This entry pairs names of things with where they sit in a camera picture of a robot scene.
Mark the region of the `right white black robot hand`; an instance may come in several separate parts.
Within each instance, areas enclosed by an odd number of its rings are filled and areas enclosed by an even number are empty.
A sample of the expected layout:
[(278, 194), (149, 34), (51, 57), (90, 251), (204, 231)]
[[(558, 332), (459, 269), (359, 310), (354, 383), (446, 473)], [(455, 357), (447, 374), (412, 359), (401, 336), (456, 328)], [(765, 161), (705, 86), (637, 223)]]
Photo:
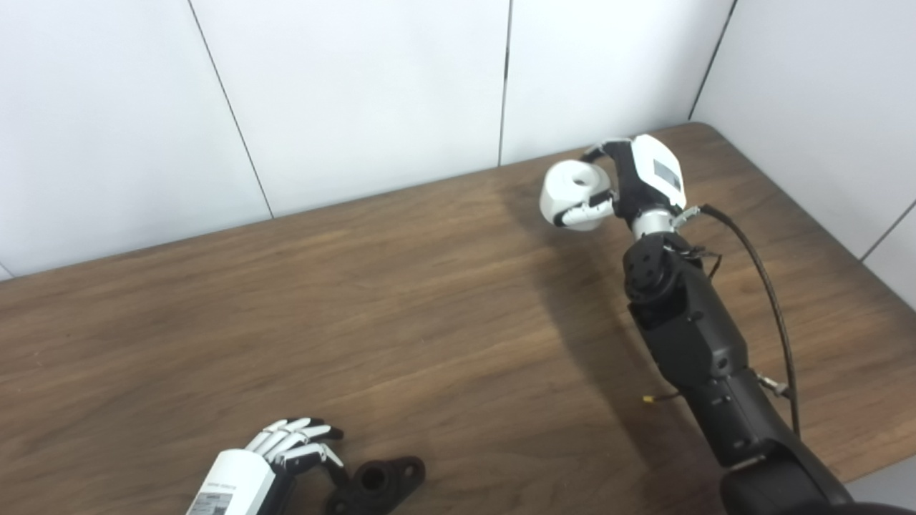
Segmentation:
[(686, 208), (681, 164), (649, 134), (608, 138), (553, 164), (540, 195), (541, 215), (554, 226), (588, 231), (616, 217), (635, 238), (673, 232)]

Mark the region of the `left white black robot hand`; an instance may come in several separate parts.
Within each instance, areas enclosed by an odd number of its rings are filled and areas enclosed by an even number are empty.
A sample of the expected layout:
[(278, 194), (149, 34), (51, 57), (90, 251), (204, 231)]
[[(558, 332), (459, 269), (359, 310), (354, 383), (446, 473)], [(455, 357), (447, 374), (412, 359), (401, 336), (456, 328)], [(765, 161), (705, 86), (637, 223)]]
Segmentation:
[(323, 467), (334, 485), (347, 482), (330, 442), (344, 432), (321, 418), (281, 418), (242, 448), (218, 454), (187, 514), (282, 514), (298, 476)]

